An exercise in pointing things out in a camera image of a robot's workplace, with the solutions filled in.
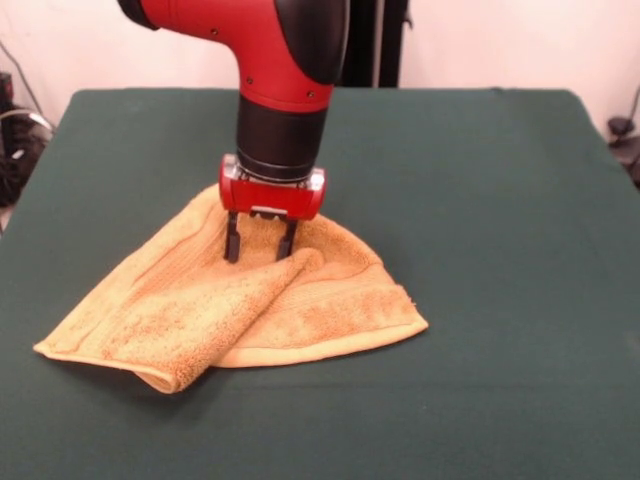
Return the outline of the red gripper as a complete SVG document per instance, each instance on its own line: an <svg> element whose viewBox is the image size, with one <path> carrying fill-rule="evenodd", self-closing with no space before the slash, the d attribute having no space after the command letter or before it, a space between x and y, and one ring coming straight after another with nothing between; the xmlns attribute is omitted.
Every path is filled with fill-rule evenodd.
<svg viewBox="0 0 640 480"><path fill-rule="evenodd" d="M229 211L223 258L229 263L236 263L241 245L238 213L287 218L276 254L277 260L283 260L292 253L297 220L311 220L318 214L324 202L327 180L325 170L315 167L302 181L269 182L245 171L235 154L225 154L219 168L218 184L222 205Z"/></svg>

